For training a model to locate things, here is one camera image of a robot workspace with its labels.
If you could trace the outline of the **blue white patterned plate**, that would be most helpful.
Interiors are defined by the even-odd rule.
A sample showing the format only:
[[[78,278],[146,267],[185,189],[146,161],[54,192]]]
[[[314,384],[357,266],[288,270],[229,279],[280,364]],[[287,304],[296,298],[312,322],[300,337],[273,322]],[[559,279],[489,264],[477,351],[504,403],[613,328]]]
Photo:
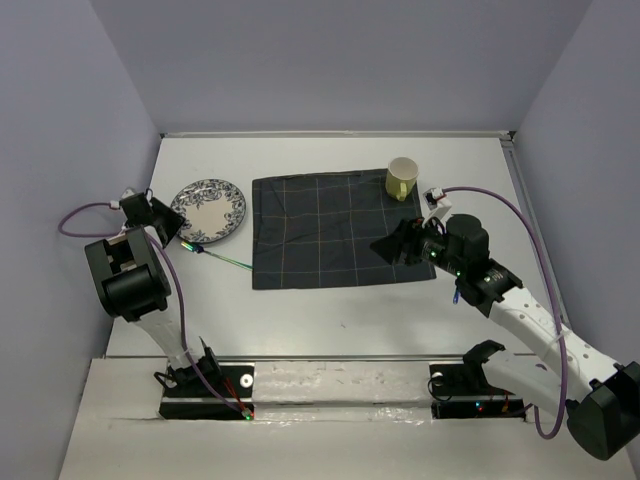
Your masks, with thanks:
[[[178,235],[196,244],[211,244],[231,235],[242,224],[247,202],[233,183],[221,179],[195,181],[173,198],[171,209],[185,219]]]

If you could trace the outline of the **pale yellow cup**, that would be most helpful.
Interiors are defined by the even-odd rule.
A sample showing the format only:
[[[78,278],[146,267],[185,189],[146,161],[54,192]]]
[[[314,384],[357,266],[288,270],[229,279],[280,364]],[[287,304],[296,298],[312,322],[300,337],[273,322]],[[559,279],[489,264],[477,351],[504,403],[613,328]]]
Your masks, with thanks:
[[[403,202],[411,193],[419,176],[418,165],[408,157],[397,157],[388,164],[385,190],[391,198]]]

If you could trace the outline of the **dark grey checked cloth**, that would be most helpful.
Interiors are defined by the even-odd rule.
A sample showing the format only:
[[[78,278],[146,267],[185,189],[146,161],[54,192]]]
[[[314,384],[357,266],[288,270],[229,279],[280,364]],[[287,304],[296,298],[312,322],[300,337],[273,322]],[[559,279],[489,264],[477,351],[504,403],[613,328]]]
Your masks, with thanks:
[[[370,245],[422,214],[389,196],[383,169],[267,177],[252,183],[255,290],[362,287],[433,280],[425,263],[390,265]]]

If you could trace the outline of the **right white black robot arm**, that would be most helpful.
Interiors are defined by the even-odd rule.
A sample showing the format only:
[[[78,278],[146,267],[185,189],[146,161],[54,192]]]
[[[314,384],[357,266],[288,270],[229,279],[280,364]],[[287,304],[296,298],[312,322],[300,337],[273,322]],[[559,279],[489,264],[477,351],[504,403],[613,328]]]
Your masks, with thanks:
[[[385,262],[428,262],[452,274],[470,306],[517,337],[535,359],[519,360],[494,341],[469,350],[462,384],[482,392],[503,388],[549,412],[565,414],[577,444],[606,461],[639,434],[639,365],[623,365],[557,324],[522,281],[491,259],[489,235],[479,219],[457,214],[403,220],[371,249]]]

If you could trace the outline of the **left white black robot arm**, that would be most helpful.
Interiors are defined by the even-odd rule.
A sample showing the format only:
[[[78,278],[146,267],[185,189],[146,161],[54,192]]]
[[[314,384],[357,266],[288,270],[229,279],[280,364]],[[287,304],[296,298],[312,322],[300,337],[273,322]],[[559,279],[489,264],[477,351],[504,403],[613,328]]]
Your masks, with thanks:
[[[103,309],[146,332],[162,350],[169,367],[155,375],[160,383],[215,392],[221,368],[205,343],[188,345],[184,296],[164,251],[185,218],[144,193],[128,193],[115,205],[126,217],[124,229],[85,247]]]

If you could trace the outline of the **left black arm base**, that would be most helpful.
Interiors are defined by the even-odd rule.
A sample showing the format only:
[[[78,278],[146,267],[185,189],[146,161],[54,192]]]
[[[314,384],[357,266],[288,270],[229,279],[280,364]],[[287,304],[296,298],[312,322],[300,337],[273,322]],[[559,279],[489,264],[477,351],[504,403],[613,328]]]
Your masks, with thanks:
[[[205,355],[192,365],[155,372],[161,385],[159,415],[166,420],[251,421],[254,419],[253,388],[255,365],[221,362],[207,347]]]

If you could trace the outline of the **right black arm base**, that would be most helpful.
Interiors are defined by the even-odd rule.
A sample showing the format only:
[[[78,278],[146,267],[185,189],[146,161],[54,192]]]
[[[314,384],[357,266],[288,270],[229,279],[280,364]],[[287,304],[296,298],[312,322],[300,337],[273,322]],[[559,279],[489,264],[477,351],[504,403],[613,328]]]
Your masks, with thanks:
[[[487,340],[472,347],[457,363],[429,365],[427,390],[431,411],[437,420],[446,419],[525,419],[531,405],[517,395],[490,385],[482,367],[505,347]]]

